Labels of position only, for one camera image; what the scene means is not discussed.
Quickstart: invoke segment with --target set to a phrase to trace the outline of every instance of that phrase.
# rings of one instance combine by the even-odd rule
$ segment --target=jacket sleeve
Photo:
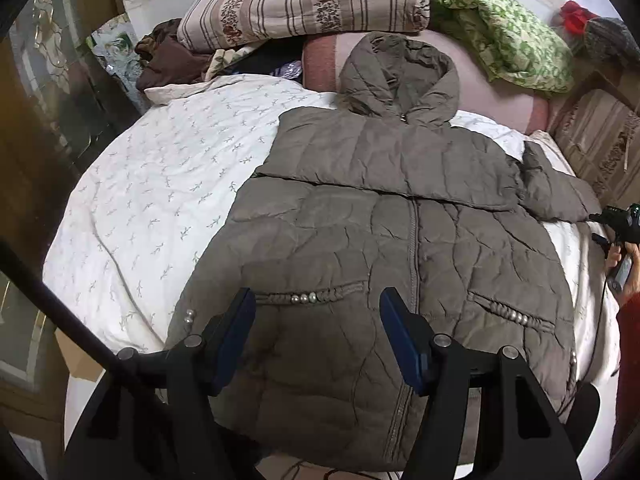
[[[624,442],[640,420],[640,293],[618,312],[620,372],[616,398],[616,427],[612,452]]]
[[[581,222],[601,211],[591,186],[554,170],[535,142],[525,142],[521,172],[524,193],[520,203],[539,220]]]

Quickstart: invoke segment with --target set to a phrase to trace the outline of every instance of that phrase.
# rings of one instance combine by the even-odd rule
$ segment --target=jacket zipper
[[[418,313],[418,208],[415,199],[409,199],[409,215],[411,217],[411,225],[408,241],[407,259],[409,261],[409,271],[411,273],[411,290],[409,296],[409,305],[407,308],[410,312]],[[391,419],[389,434],[385,446],[385,461],[393,462],[398,455],[398,447],[400,444],[400,436],[402,435],[402,427],[406,420],[406,410],[409,407],[411,399],[411,388],[402,382],[400,391],[398,392],[398,400],[394,416]]]

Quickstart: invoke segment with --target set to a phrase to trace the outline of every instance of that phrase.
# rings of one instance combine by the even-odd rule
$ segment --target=red sleeve
[[[640,414],[640,293],[618,313],[620,327],[620,374],[616,398],[615,451],[636,426]]]

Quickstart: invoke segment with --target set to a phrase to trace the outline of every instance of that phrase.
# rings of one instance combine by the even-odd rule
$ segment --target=cardboard box
[[[91,359],[76,343],[71,341],[62,330],[57,328],[55,334],[66,367],[69,368],[69,373],[73,377],[95,383],[102,373],[102,367]]]

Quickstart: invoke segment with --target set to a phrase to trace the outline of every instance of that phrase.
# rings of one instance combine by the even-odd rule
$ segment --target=hand
[[[625,249],[626,253],[631,256],[633,260],[633,266],[631,267],[631,272],[629,272],[629,276],[626,279],[622,293],[616,298],[620,306],[624,306],[632,296],[640,292],[640,248],[636,244],[626,242]],[[609,248],[609,254],[607,254],[607,261],[604,264],[605,272],[608,274],[621,259],[622,252],[620,250],[620,246],[612,244]]]

